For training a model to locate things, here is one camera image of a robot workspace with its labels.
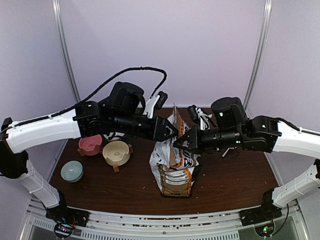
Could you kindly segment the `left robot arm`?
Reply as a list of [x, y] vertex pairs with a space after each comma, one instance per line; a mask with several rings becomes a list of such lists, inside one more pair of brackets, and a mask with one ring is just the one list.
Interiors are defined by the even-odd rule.
[[128, 82], [117, 82], [110, 95], [99, 101], [84, 101], [60, 113], [26, 121], [6, 118], [0, 133], [0, 172], [20, 181], [61, 222], [72, 218], [63, 195], [34, 168], [27, 149], [65, 139], [123, 133], [133, 137], [163, 142], [178, 135], [168, 119], [156, 116], [167, 100], [159, 92], [144, 99], [144, 91]]

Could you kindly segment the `pet food bag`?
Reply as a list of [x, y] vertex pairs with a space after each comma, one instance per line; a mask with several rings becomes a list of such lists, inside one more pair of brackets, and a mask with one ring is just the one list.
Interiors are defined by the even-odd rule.
[[155, 143], [149, 165], [162, 196], [187, 198], [202, 168], [201, 156], [174, 147], [174, 141], [190, 129], [176, 106], [167, 119], [178, 130], [178, 135]]

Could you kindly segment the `metal food scoop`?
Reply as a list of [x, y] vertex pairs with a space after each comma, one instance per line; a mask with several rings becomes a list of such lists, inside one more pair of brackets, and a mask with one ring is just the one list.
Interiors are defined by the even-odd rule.
[[225, 158], [227, 153], [230, 152], [231, 150], [236, 150], [237, 148], [236, 147], [228, 147], [224, 152], [223, 154], [221, 155], [221, 158]]

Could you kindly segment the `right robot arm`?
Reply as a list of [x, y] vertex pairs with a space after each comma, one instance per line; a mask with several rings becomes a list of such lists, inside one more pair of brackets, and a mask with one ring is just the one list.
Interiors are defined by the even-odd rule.
[[217, 127], [204, 129], [194, 125], [177, 138], [174, 147], [197, 154], [241, 147], [265, 153], [287, 152], [313, 157], [314, 163], [293, 180], [263, 196], [256, 210], [259, 220], [268, 220], [276, 207], [282, 208], [320, 185], [320, 134], [297, 127], [280, 117], [264, 115], [249, 119], [238, 97], [223, 97], [210, 106]]

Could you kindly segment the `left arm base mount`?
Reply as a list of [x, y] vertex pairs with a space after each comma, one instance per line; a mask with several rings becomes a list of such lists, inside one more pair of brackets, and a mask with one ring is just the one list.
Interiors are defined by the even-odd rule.
[[53, 233], [59, 240], [69, 238], [76, 229], [76, 226], [86, 227], [90, 213], [86, 210], [70, 208], [67, 206], [65, 195], [58, 190], [58, 206], [47, 208], [46, 217], [55, 222]]

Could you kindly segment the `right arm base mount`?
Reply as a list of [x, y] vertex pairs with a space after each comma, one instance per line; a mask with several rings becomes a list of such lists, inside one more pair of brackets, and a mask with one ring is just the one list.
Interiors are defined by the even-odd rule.
[[274, 205], [273, 192], [270, 189], [263, 194], [261, 206], [239, 212], [242, 226], [254, 225], [255, 233], [265, 239], [276, 233], [274, 220], [282, 216], [282, 209]]

